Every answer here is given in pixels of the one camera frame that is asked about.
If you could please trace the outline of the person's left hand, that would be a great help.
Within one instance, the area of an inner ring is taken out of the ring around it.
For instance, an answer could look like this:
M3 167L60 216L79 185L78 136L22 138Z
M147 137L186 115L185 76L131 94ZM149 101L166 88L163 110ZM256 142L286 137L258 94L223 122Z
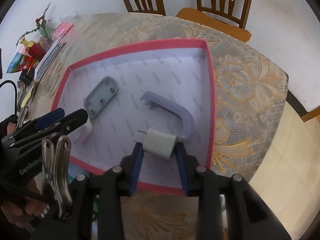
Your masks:
M6 219L11 224L19 228L24 228L26 222L32 221L35 217L39 217L44 211L44 203L36 199L30 198L24 208L9 202L4 201L1 206Z

